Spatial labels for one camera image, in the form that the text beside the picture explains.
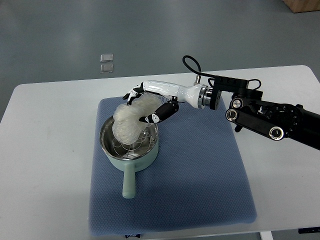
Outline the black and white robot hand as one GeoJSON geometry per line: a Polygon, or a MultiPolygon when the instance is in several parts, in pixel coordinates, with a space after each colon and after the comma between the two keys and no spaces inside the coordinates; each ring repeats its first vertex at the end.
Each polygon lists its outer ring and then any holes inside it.
{"type": "Polygon", "coordinates": [[[140,122],[149,124],[158,124],[179,110],[180,103],[188,103],[195,109],[205,107],[205,94],[209,87],[203,84],[193,86],[183,86],[175,83],[147,80],[133,87],[127,92],[123,99],[127,100],[128,105],[146,94],[159,97],[162,105],[151,113],[146,113],[139,118],[140,122]]]}

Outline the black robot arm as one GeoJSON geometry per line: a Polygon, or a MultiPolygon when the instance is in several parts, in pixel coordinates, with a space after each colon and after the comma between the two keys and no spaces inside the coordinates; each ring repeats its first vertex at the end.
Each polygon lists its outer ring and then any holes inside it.
{"type": "Polygon", "coordinates": [[[235,124],[235,132],[245,128],[274,141],[292,139],[314,149],[320,148],[320,116],[301,104],[263,101],[263,92],[249,88],[249,80],[208,75],[209,89],[203,104],[216,110],[221,93],[232,93],[226,119],[235,124]]]}

